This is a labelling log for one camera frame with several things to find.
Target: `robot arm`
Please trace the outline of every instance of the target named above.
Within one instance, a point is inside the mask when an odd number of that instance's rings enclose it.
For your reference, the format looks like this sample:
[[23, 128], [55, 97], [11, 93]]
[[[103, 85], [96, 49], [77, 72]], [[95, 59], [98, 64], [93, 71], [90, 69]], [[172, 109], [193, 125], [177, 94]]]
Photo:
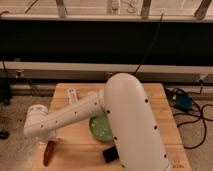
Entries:
[[32, 106], [24, 133], [42, 137], [57, 128], [103, 113], [108, 115], [124, 170], [171, 170], [144, 88], [129, 74], [111, 77], [103, 90], [50, 115], [43, 106]]

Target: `wooden tabletop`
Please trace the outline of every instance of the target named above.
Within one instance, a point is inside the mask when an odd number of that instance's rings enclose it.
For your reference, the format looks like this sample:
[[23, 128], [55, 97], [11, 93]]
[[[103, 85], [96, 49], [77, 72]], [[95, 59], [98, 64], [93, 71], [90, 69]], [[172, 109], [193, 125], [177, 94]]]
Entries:
[[[50, 106], [50, 113], [68, 105], [67, 89], [75, 88], [78, 98], [89, 91], [101, 89], [104, 84], [60, 83], [56, 86]], [[173, 119], [161, 84], [144, 84], [160, 134], [165, 144], [174, 171], [190, 171], [185, 150]], [[48, 167], [43, 166], [43, 153], [46, 145], [39, 144], [33, 171], [121, 171], [119, 160], [110, 164], [104, 162], [102, 151], [113, 145], [94, 139], [89, 131], [88, 120], [68, 125], [58, 130], [59, 141]]]

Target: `green plate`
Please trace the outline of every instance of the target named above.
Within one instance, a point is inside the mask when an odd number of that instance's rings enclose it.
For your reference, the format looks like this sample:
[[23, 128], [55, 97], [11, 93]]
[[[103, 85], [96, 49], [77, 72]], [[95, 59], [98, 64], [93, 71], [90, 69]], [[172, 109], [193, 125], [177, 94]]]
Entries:
[[101, 142], [112, 141], [113, 136], [107, 115], [90, 118], [89, 128], [95, 139]]

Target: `black cable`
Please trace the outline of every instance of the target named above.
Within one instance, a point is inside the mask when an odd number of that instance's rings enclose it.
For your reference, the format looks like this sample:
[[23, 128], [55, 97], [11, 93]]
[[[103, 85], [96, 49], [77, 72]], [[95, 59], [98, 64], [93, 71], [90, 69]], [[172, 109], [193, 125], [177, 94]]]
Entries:
[[181, 127], [183, 125], [188, 125], [188, 124], [193, 124], [193, 123], [196, 123], [198, 121], [202, 121], [203, 122], [203, 127], [204, 127], [204, 135], [203, 135], [203, 138], [202, 140], [194, 145], [194, 146], [185, 146], [184, 145], [184, 148], [185, 149], [195, 149], [195, 148], [198, 148], [199, 146], [201, 146], [205, 140], [206, 140], [206, 137], [207, 137], [207, 125], [206, 125], [206, 121], [209, 121], [209, 122], [213, 122], [213, 119], [210, 119], [210, 118], [207, 118], [204, 116], [204, 109], [208, 106], [211, 106], [213, 107], [213, 104], [205, 104], [202, 106], [202, 108], [199, 110], [199, 111], [195, 111], [193, 113], [175, 113], [173, 116], [191, 116], [191, 117], [196, 117], [197, 119], [196, 120], [193, 120], [193, 121], [186, 121], [186, 122], [182, 122], [180, 124], [177, 125], [177, 127]]
[[27, 7], [27, 9], [24, 11], [24, 13], [26, 14], [26, 13], [28, 13], [30, 10], [31, 10], [31, 8], [38, 2], [39, 0], [34, 0], [28, 7]]
[[5, 78], [6, 78], [7, 82], [9, 83], [9, 75], [8, 75], [7, 69], [5, 67], [4, 61], [2, 61], [2, 65], [3, 65], [3, 68], [4, 68]]
[[[202, 90], [203, 90], [203, 82], [200, 81], [200, 83], [201, 83], [201, 89], [200, 89], [199, 93], [198, 92], [190, 92], [190, 93], [201, 94]], [[189, 94], [188, 94], [189, 92], [185, 92], [181, 88], [174, 88], [172, 91], [166, 89], [166, 92], [168, 94], [170, 94], [170, 96], [171, 95], [172, 96], [174, 96], [174, 95], [186, 95], [186, 96], [189, 96]], [[184, 145], [184, 148], [185, 149], [189, 149], [189, 150], [198, 148], [205, 142], [206, 137], [207, 137], [206, 121], [213, 122], [213, 119], [210, 119], [210, 118], [204, 116], [205, 108], [206, 107], [213, 107], [213, 104], [205, 104], [202, 107], [200, 107], [192, 98], [191, 98], [191, 100], [192, 100], [192, 106], [194, 106], [194, 108], [192, 107], [191, 110], [189, 110], [188, 112], [185, 112], [185, 113], [175, 113], [175, 114], [173, 114], [174, 117], [176, 117], [176, 116], [190, 116], [190, 117], [196, 118], [195, 120], [192, 120], [192, 121], [185, 121], [185, 122], [177, 124], [178, 128], [181, 127], [181, 126], [184, 126], [184, 125], [194, 124], [194, 123], [199, 122], [199, 121], [202, 121], [202, 123], [203, 123], [204, 134], [202, 136], [201, 141], [199, 143], [193, 145], [193, 146]]]
[[138, 67], [136, 68], [136, 70], [134, 71], [133, 75], [136, 75], [136, 74], [137, 74], [137, 72], [138, 72], [138, 70], [140, 69], [141, 65], [144, 64], [144, 62], [145, 62], [145, 60], [147, 59], [147, 57], [149, 56], [149, 54], [150, 54], [152, 48], [154, 47], [155, 42], [156, 42], [156, 40], [157, 40], [157, 38], [158, 38], [158, 35], [159, 35], [159, 32], [160, 32], [160, 26], [161, 26], [162, 20], [163, 20], [163, 13], [161, 14], [161, 17], [160, 17], [160, 20], [159, 20], [159, 22], [158, 22], [158, 25], [157, 25], [157, 28], [156, 28], [154, 37], [153, 37], [153, 39], [152, 39], [152, 42], [151, 42], [149, 48], [147, 49], [145, 55], [144, 55], [144, 56], [142, 57], [142, 59], [140, 60], [140, 63], [139, 63], [139, 65], [138, 65]]

